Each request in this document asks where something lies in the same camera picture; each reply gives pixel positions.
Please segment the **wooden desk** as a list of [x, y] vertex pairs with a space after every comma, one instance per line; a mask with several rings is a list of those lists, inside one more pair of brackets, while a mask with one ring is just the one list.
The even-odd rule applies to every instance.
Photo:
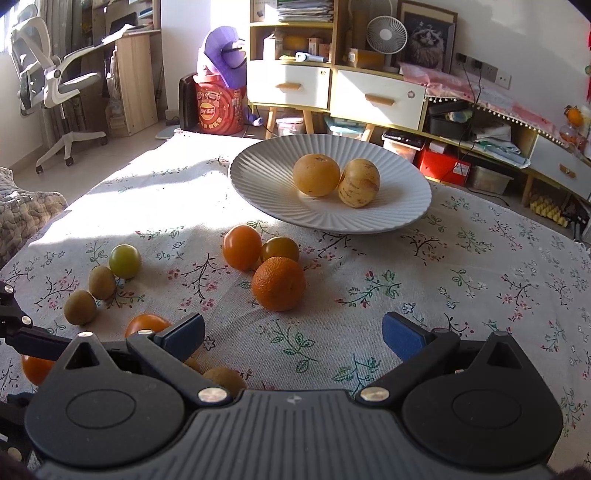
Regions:
[[105, 58], [108, 133], [132, 136], [158, 121], [155, 76], [161, 3], [93, 1], [92, 40]]

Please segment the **smooth orange tomato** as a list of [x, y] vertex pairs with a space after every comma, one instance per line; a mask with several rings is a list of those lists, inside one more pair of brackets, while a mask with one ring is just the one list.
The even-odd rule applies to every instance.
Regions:
[[232, 268], [247, 271], [259, 260], [262, 247], [262, 239], [255, 228], [238, 225], [224, 235], [222, 255]]

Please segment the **framed cat picture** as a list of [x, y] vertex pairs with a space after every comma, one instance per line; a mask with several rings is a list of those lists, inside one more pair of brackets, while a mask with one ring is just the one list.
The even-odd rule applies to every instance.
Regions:
[[399, 62], [450, 73], [458, 14], [417, 1], [399, 1], [397, 15], [408, 32]]

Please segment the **brown kiwi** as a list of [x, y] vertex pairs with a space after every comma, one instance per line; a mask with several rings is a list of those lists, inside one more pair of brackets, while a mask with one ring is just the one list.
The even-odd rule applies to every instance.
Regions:
[[190, 357], [184, 362], [184, 364], [192, 370], [197, 371], [197, 373], [201, 373], [201, 369], [197, 363], [197, 359]]
[[242, 390], [246, 389], [245, 380], [238, 372], [231, 368], [218, 366], [208, 369], [202, 374], [205, 379], [228, 390], [232, 398], [235, 398]]
[[88, 290], [98, 300], [108, 300], [116, 290], [116, 281], [111, 270], [106, 266], [96, 266], [89, 273]]
[[94, 297], [86, 290], [77, 289], [71, 293], [63, 306], [63, 314], [68, 323], [76, 326], [91, 322], [97, 312]]

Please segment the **wooden shelf cabinet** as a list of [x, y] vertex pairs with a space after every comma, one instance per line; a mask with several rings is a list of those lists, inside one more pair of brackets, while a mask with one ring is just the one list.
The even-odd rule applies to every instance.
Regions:
[[[426, 118], [425, 88], [392, 72], [349, 66], [346, 5], [335, 1], [332, 6], [331, 22], [273, 22], [266, 16], [249, 23], [246, 96], [250, 106], [267, 111], [264, 137], [276, 135], [277, 114], [290, 109], [303, 115], [308, 133], [325, 129], [322, 114], [363, 123], [363, 141], [369, 141], [377, 127], [420, 132]], [[329, 60], [266, 60], [263, 43], [271, 34], [327, 40]]]

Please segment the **rough orange mandarin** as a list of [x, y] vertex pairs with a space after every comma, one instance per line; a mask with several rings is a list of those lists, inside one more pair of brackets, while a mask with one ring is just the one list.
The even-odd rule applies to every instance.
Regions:
[[303, 299], [304, 291], [304, 270], [287, 257], [267, 259], [252, 276], [252, 294], [266, 310], [294, 309]]

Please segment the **white desk fan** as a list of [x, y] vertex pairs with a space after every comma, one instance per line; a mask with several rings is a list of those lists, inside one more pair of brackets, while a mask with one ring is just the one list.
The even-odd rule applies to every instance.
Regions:
[[383, 15], [370, 20], [367, 43], [377, 53], [384, 55], [384, 71], [394, 71], [393, 57], [404, 50], [407, 42], [408, 31], [399, 19]]

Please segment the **orange decoration on sideboard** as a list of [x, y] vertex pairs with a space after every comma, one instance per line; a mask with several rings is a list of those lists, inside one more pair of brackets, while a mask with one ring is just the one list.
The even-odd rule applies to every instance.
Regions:
[[567, 105], [564, 109], [564, 115], [568, 124], [576, 129], [579, 129], [584, 123], [583, 115], [577, 106]]

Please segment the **yellow striped melon fruit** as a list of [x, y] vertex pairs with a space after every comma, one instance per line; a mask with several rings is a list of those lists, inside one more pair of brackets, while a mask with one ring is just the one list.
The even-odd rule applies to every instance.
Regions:
[[370, 204], [381, 187], [378, 168], [368, 159], [356, 158], [346, 164], [337, 188], [339, 200], [352, 208]]

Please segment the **green tomato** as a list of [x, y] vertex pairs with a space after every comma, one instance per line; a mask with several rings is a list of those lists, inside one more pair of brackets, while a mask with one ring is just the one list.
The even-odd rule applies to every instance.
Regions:
[[109, 268], [118, 278], [124, 280], [134, 278], [141, 268], [139, 251], [130, 244], [115, 246], [109, 255]]

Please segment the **wall power sockets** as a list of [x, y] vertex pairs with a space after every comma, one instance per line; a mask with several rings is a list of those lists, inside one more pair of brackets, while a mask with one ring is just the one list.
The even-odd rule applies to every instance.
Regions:
[[461, 69], [462, 71], [466, 71], [467, 73], [475, 75], [481, 79], [492, 82], [506, 90], [510, 89], [512, 76], [496, 66], [460, 52], [455, 54], [455, 62], [457, 68]]

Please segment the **knitted grey blanket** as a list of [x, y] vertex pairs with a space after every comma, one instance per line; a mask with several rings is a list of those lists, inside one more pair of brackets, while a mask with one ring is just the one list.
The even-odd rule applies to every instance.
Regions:
[[68, 204], [58, 192], [28, 191], [17, 186], [13, 171], [1, 168], [1, 267]]

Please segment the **small orange tomato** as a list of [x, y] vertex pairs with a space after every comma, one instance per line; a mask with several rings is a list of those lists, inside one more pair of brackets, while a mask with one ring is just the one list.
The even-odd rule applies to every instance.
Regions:
[[29, 382], [35, 386], [40, 386], [55, 365], [55, 362], [28, 355], [22, 355], [21, 364], [23, 373]]

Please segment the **red storage box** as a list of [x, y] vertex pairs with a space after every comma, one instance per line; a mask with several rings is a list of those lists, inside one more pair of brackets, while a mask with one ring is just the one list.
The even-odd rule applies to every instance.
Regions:
[[457, 186], [465, 186], [471, 165], [455, 155], [436, 153], [428, 148], [418, 153], [416, 166], [428, 179]]

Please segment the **dark orange-green tomato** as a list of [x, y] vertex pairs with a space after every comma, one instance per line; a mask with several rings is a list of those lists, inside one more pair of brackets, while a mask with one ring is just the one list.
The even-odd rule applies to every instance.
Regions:
[[289, 258], [297, 262], [300, 260], [300, 249], [293, 239], [287, 236], [276, 236], [264, 242], [260, 252], [262, 262], [273, 257]]

